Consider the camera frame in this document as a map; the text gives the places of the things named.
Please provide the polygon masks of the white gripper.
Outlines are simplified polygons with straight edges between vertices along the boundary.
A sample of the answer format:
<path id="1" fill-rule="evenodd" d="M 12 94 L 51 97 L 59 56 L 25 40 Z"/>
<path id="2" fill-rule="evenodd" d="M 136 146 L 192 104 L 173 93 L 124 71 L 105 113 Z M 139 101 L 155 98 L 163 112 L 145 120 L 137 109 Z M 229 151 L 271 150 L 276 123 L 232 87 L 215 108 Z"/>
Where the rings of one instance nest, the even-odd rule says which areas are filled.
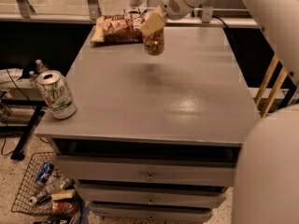
<path id="1" fill-rule="evenodd" d="M 166 18 L 177 21 L 208 0 L 161 0 L 158 10 L 151 11 L 140 27 L 143 36 L 151 35 L 165 27 Z"/>

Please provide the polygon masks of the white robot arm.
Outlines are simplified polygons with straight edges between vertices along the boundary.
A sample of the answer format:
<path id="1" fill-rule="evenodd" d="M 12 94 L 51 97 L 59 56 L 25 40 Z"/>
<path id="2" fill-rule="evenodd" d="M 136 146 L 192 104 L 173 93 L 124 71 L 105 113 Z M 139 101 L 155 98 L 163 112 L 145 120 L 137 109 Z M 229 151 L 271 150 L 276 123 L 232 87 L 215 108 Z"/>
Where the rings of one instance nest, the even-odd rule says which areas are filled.
<path id="1" fill-rule="evenodd" d="M 151 35 L 207 0 L 160 0 L 141 31 Z M 299 0 L 241 0 L 286 75 L 299 83 Z M 242 146 L 232 224 L 299 224 L 299 104 L 260 119 Z"/>

